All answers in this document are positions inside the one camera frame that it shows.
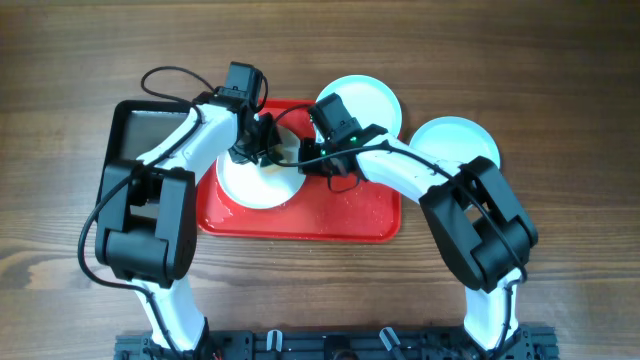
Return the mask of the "white plate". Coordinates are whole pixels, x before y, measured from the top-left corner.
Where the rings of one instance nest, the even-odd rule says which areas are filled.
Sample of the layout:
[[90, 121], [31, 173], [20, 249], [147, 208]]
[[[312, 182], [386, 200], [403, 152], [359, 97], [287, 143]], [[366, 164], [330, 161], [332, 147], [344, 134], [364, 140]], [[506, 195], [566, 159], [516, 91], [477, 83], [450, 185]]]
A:
[[250, 209], [270, 209], [291, 200], [302, 188], [306, 176], [295, 167], [280, 167], [251, 162], [236, 164], [228, 152], [216, 159], [218, 184], [233, 202]]

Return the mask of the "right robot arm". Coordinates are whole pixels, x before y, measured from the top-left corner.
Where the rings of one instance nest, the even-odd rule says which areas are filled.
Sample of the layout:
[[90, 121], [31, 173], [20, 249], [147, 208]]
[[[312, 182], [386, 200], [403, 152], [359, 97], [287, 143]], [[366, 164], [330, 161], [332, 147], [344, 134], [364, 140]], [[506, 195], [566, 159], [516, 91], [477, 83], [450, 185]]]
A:
[[528, 280], [538, 232], [491, 159], [438, 159], [390, 135], [352, 135], [338, 145], [305, 138], [298, 155], [305, 174], [354, 174], [417, 203], [445, 265], [465, 288], [466, 335], [492, 357], [512, 347], [516, 292]]

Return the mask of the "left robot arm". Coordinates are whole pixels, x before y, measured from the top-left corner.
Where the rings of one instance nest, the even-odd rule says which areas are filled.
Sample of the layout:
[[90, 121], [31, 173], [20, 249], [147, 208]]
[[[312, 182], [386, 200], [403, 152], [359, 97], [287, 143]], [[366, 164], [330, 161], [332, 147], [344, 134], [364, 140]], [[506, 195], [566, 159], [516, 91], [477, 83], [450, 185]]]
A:
[[99, 197], [87, 223], [95, 256], [135, 292], [152, 325], [143, 350], [164, 359], [213, 356], [187, 272], [197, 243], [197, 185], [216, 158], [265, 149], [266, 100], [224, 87], [192, 102], [125, 100], [114, 111]]

